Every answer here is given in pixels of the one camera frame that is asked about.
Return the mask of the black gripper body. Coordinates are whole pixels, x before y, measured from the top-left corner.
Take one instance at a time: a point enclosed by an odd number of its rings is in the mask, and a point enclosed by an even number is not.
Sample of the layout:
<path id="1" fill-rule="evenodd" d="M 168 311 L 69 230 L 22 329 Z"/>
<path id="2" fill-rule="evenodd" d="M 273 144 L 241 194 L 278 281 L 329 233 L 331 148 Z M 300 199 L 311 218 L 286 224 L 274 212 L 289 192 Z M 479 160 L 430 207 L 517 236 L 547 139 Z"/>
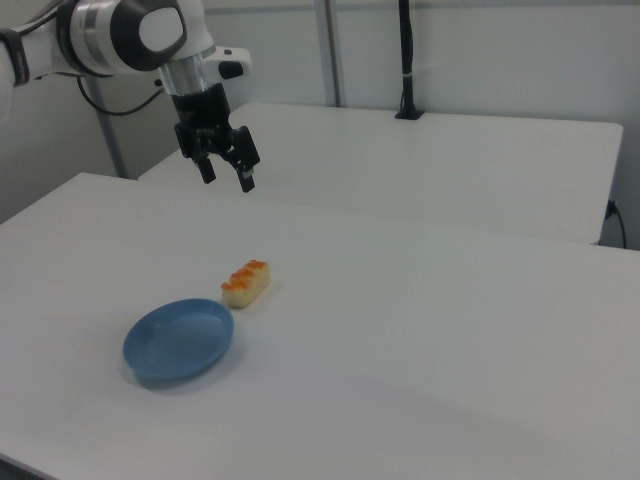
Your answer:
<path id="1" fill-rule="evenodd" d="M 172 95 L 179 122 L 174 129 L 181 150 L 193 150 L 196 134 L 205 137 L 217 150 L 230 150 L 232 130 L 229 124 L 230 107 L 222 83 L 189 95 Z"/>

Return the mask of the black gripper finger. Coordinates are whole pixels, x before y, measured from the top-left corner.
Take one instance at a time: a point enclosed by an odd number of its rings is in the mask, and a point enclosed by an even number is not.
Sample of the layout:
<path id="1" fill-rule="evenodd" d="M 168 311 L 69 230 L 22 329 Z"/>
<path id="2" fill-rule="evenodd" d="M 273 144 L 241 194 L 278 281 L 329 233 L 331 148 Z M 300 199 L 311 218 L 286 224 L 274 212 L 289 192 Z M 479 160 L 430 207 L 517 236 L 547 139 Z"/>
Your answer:
<path id="1" fill-rule="evenodd" d="M 241 190 L 248 193 L 255 188 L 254 167 L 260 162 L 260 156 L 246 126 L 233 129 L 229 133 L 229 140 L 226 161 L 236 171 Z"/>
<path id="2" fill-rule="evenodd" d="M 177 123 L 174 130 L 183 157 L 194 163 L 205 184 L 214 181 L 216 175 L 209 160 L 209 139 L 206 134 L 183 123 Z"/>

